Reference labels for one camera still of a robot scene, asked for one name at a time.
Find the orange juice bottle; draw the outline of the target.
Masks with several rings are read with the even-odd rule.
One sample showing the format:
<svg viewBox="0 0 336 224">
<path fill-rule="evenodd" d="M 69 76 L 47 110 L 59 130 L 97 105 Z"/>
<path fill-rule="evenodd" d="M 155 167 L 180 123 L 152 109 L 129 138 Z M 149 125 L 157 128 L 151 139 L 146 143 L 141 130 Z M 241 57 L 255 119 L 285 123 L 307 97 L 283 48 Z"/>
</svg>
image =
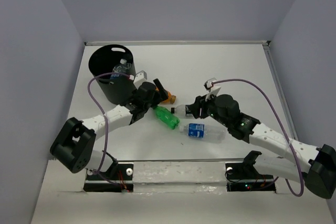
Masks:
<svg viewBox="0 0 336 224">
<path fill-rule="evenodd" d="M 169 92 L 167 89 L 163 89 L 164 93 L 167 96 L 167 99 L 163 100 L 161 93 L 159 91 L 159 87 L 155 85 L 155 96 L 154 96 L 154 101 L 155 102 L 160 102 L 161 104 L 174 104 L 176 101 L 176 96 L 172 95 L 171 92 Z"/>
</svg>

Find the clear crushed label-less bottle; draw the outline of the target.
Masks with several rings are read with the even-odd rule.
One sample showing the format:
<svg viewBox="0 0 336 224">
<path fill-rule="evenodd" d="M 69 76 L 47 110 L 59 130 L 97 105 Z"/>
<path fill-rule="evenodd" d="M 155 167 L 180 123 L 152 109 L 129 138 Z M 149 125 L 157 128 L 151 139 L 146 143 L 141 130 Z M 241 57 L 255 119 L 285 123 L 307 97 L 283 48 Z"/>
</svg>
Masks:
<svg viewBox="0 0 336 224">
<path fill-rule="evenodd" d="M 120 59 L 120 62 L 114 66 L 114 73 L 127 73 L 127 71 L 131 68 L 132 64 L 128 63 L 126 59 Z"/>
</svg>

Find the clear bottle blue-green label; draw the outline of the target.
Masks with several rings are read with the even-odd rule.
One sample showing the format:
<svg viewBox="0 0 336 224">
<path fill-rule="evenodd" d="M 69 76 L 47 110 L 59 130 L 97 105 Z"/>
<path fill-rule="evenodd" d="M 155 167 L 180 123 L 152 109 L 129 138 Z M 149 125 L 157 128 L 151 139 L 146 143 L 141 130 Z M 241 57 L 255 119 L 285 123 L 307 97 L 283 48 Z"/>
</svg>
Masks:
<svg viewBox="0 0 336 224">
<path fill-rule="evenodd" d="M 114 80 L 114 79 L 119 78 L 119 77 L 126 77 L 126 76 L 124 74 L 120 74 L 120 73 L 113 73 L 110 76 L 110 80 Z"/>
</svg>

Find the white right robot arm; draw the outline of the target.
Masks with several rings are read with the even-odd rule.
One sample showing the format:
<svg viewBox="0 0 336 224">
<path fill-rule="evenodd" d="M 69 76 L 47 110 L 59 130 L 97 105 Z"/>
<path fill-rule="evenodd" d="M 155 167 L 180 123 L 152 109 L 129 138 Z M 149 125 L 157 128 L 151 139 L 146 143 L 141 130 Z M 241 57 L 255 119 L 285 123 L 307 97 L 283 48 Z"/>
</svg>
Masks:
<svg viewBox="0 0 336 224">
<path fill-rule="evenodd" d="M 292 138 L 287 140 L 258 119 L 241 112 L 238 102 L 227 94 L 212 95 L 209 99 L 197 96 L 188 108 L 196 119 L 211 117 L 226 127 L 233 138 L 278 155 L 272 159 L 260 152 L 250 152 L 241 166 L 246 177 L 268 174 L 303 182 L 313 194 L 332 198 L 335 192 L 335 149 L 332 146 L 317 147 Z"/>
</svg>

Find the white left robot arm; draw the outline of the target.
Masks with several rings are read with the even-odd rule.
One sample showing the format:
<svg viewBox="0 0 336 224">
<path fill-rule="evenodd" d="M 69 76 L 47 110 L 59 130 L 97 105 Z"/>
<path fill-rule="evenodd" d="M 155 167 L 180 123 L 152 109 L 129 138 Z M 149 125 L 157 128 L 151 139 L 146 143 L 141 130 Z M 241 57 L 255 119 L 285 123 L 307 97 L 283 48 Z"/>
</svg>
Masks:
<svg viewBox="0 0 336 224">
<path fill-rule="evenodd" d="M 87 169 L 111 179 L 117 172 L 118 161 L 105 149 L 95 150 L 95 141 L 142 119 L 150 108 L 166 99 L 168 93 L 158 79 L 145 81 L 128 99 L 102 115 L 85 120 L 69 118 L 52 143 L 50 153 L 73 174 Z"/>
</svg>

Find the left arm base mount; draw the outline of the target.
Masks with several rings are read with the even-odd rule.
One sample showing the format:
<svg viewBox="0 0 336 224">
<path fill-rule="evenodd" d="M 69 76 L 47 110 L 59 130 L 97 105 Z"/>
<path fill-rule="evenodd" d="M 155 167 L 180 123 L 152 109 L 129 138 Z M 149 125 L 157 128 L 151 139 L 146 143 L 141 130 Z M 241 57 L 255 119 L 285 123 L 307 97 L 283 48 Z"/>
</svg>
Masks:
<svg viewBox="0 0 336 224">
<path fill-rule="evenodd" d="M 132 193 L 134 163 L 120 162 L 106 172 L 87 171 L 83 190 L 88 193 Z"/>
</svg>

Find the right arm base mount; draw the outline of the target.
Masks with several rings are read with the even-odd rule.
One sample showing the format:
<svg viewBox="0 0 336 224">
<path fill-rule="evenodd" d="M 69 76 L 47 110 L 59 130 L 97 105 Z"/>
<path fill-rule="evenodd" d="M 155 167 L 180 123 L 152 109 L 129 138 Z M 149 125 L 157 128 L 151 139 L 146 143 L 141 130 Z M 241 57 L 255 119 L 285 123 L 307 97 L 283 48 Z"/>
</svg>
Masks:
<svg viewBox="0 0 336 224">
<path fill-rule="evenodd" d="M 276 192 L 274 177 L 244 170 L 243 163 L 226 163 L 225 178 L 228 192 L 271 191 Z"/>
</svg>

